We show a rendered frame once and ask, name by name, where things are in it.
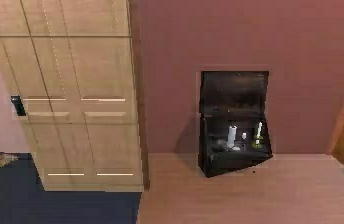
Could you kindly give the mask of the black open-front cabinet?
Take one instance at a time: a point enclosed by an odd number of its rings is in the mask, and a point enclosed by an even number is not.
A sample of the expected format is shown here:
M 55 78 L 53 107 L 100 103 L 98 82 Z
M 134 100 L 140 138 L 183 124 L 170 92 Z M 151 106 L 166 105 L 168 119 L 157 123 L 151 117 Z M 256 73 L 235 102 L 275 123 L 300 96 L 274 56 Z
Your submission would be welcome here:
M 273 157 L 266 116 L 267 71 L 203 71 L 200 83 L 198 166 L 214 177 L 259 165 Z M 261 148 L 252 143 L 262 122 Z M 237 127 L 233 148 L 230 126 Z M 242 140 L 242 133 L 247 133 Z

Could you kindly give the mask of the white bottle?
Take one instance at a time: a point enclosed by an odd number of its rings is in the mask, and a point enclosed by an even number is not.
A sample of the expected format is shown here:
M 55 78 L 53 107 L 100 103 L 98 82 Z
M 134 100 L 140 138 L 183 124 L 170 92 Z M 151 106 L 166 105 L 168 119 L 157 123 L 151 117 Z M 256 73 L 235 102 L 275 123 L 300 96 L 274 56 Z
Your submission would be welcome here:
M 236 140 L 237 127 L 230 126 L 227 135 L 227 147 L 233 148 Z

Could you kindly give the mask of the light wooden room door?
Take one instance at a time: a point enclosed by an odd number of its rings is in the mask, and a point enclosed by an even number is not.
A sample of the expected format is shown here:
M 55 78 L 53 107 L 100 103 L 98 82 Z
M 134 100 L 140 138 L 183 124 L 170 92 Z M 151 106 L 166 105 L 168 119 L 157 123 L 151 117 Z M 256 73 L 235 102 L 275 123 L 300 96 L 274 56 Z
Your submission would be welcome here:
M 0 0 L 2 78 L 47 191 L 145 188 L 135 4 Z

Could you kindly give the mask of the small tan object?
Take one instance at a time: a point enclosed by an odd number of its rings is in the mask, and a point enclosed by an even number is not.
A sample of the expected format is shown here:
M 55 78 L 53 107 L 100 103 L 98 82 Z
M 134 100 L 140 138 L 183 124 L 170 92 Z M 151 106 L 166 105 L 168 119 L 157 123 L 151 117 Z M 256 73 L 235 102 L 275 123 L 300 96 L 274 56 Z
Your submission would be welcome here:
M 5 167 L 6 165 L 15 162 L 19 159 L 18 156 L 13 154 L 0 154 L 0 167 Z

